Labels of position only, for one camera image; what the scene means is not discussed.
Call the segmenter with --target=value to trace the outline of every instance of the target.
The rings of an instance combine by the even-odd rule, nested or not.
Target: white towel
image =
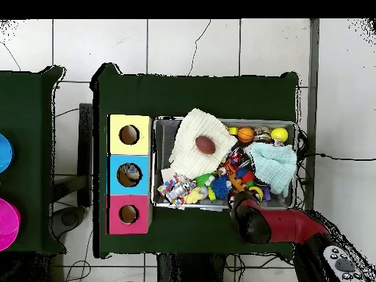
[[[215,153],[208,155],[198,150],[195,140],[200,135],[214,142]],[[171,168],[190,179],[212,173],[236,142],[237,139],[228,133],[227,128],[215,116],[194,108],[181,121],[176,134],[169,158]]]

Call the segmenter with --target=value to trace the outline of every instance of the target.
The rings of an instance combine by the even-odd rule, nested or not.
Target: tennis ball
[[[280,140],[281,142],[287,141],[289,134],[285,128],[275,128],[272,130],[271,136],[274,140]]]

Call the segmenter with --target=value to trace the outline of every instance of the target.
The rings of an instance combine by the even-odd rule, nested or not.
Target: dark green tablecloth
[[[94,91],[94,168],[99,168],[99,205],[95,208],[94,245],[104,253],[281,253],[292,257],[288,243],[248,245],[239,241],[227,211],[155,208],[148,234],[107,235],[106,116],[185,116],[199,108],[218,118],[295,121],[297,76],[226,78],[120,75],[113,64],[102,65],[90,87]]]
[[[54,84],[63,68],[41,73],[0,72],[0,133],[13,145],[13,163],[0,174],[0,198],[14,204],[21,227],[11,251],[61,253],[50,234],[51,150]]]

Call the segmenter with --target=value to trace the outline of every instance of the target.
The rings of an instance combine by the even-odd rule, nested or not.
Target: light blue towel
[[[250,145],[250,155],[255,163],[255,176],[272,189],[287,197],[289,183],[297,168],[297,155],[291,145],[274,147],[262,142]]]

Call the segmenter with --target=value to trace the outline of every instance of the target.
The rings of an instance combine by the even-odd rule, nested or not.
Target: round hole
[[[125,163],[117,169],[117,181],[124,187],[135,187],[141,178],[141,169],[135,163]]]
[[[133,224],[138,219],[138,210],[135,206],[123,206],[119,210],[119,218],[125,224]]]
[[[123,144],[134,145],[140,138],[140,132],[135,126],[124,126],[119,132],[119,138]]]

